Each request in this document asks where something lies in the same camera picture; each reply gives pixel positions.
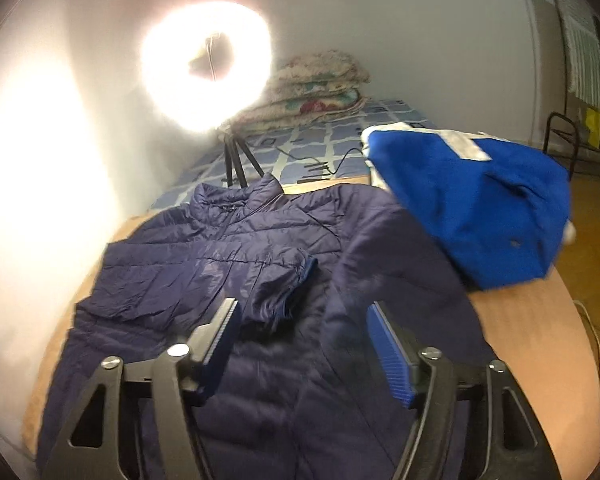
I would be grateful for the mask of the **bright blue jacket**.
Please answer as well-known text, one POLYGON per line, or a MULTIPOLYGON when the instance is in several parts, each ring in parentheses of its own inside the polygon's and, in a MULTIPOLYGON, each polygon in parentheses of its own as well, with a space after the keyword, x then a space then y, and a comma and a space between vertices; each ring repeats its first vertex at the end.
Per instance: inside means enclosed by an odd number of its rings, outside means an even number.
POLYGON ((367 163, 482 290, 545 278, 574 229, 568 172, 484 133, 405 122, 361 134, 367 163))

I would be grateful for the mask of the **black metal rack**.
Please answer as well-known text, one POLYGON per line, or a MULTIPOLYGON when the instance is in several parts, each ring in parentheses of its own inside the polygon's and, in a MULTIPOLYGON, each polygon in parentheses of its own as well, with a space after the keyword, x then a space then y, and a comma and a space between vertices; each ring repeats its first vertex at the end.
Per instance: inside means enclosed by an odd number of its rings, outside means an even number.
POLYGON ((562 158, 568 160, 568 178, 572 179, 576 174, 577 163, 581 160, 581 152, 587 151, 600 155, 600 112, 588 108, 584 122, 576 122, 565 114, 551 112, 544 129, 542 152, 545 155, 548 155, 552 136, 556 136, 571 148, 571 153, 562 155, 562 158))

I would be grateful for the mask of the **blue patterned bed sheet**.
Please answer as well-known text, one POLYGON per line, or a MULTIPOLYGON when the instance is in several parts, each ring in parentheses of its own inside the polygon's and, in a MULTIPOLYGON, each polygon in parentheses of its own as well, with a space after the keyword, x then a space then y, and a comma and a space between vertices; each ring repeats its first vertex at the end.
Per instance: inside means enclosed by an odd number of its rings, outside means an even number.
MULTIPOLYGON (((247 144, 263 171, 272 174, 283 186, 314 183, 318 179, 366 180, 370 168, 360 153, 361 133, 368 126, 393 122, 424 128, 434 126, 403 101, 370 101, 353 116, 258 133, 248 136, 247 144)), ((223 145, 210 148, 151 207, 163 209, 186 203, 201 183, 222 188, 226 185, 223 145)))

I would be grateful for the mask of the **window blind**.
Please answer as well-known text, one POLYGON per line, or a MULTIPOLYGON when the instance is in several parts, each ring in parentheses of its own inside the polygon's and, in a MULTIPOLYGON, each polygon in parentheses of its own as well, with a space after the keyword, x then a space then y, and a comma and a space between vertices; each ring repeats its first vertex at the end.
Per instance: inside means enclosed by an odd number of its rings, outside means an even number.
POLYGON ((568 56, 568 91, 600 110, 600 40, 585 0, 555 0, 568 56))

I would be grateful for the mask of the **folded floral quilts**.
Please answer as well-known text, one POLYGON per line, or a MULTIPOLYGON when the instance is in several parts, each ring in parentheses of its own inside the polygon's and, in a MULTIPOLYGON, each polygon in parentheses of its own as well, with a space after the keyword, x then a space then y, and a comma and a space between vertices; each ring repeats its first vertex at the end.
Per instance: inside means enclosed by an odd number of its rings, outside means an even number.
POLYGON ((274 70, 256 104, 230 125, 240 132, 306 126, 357 113, 370 73, 349 53, 328 50, 291 58, 274 70))

